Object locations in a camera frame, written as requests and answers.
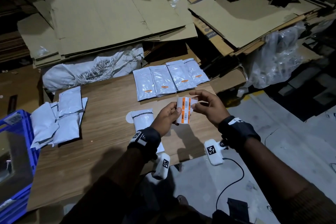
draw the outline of tabletop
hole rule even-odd
[[[213,90],[208,82],[197,89]],[[190,91],[137,101],[133,75],[126,75],[81,87],[88,97],[80,138],[61,146],[41,150],[27,210],[33,210],[84,193],[126,151],[135,128],[126,121],[130,111],[153,108],[154,116],[177,97]],[[190,125],[172,125],[162,137],[170,165],[205,155],[204,141],[221,140],[221,134],[204,115],[193,112]],[[142,173],[152,169],[145,165]]]

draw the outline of blue plastic crate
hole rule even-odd
[[[15,111],[0,120],[0,126],[4,124],[6,126],[0,129],[0,133],[7,131],[11,135],[24,137],[31,174],[34,176],[40,150],[30,149],[34,139],[30,113],[23,110]],[[11,224],[27,212],[26,208],[31,186],[32,183],[17,191],[8,200],[0,203],[0,224]]]

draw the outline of plastic mailer bag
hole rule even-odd
[[[178,91],[192,89],[197,86],[189,75],[183,60],[167,62],[166,65]]]
[[[296,42],[303,31],[305,31],[304,23],[299,22],[281,32],[275,31],[266,35],[262,48],[251,53],[246,64],[243,64],[248,81],[239,88],[237,96],[241,97],[247,93],[251,85],[263,89],[287,81],[302,63]]]
[[[203,70],[193,58],[183,60],[183,62],[188,69],[190,77],[194,80],[196,85],[210,81],[207,75],[203,72]]]
[[[133,71],[138,101],[156,97],[153,78],[149,67]]]
[[[142,44],[112,49],[98,56],[84,56],[65,64],[42,68],[44,86],[50,91],[80,86],[130,74],[141,68]]]
[[[173,78],[171,78],[166,65],[150,66],[149,68],[157,96],[176,93]]]

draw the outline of sleeve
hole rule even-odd
[[[336,223],[336,205],[312,183],[272,210],[280,223]]]
[[[61,223],[99,223],[113,220],[121,223],[128,198],[123,190],[107,177],[100,177]]]

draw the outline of orange label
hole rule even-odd
[[[181,123],[184,123],[184,110],[182,110],[182,114],[181,114]]]

